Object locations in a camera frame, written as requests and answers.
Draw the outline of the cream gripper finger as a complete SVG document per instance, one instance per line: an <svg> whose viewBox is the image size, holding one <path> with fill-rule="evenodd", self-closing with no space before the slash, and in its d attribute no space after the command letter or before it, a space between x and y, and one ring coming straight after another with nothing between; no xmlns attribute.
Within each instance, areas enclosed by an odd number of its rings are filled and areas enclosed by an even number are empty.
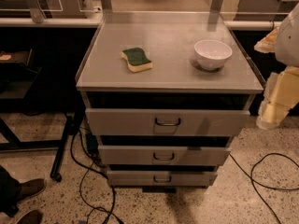
<svg viewBox="0 0 299 224"><path fill-rule="evenodd" d="M254 49L261 53L273 53L275 51L278 30L279 30L278 27L273 29L262 40L256 43Z"/></svg>
<svg viewBox="0 0 299 224"><path fill-rule="evenodd" d="M263 130L274 129L298 104L299 68L287 66L281 73L272 73L267 79L256 125Z"/></svg>

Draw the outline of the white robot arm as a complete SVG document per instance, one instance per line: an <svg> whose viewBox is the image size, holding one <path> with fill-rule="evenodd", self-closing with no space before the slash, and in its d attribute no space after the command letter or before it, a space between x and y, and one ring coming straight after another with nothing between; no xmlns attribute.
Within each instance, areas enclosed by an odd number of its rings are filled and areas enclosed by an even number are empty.
<svg viewBox="0 0 299 224"><path fill-rule="evenodd" d="M259 128L274 129L299 104L299 5L278 28L258 41L254 49L273 52L276 60L286 65L281 73L272 73L267 79L256 119Z"/></svg>

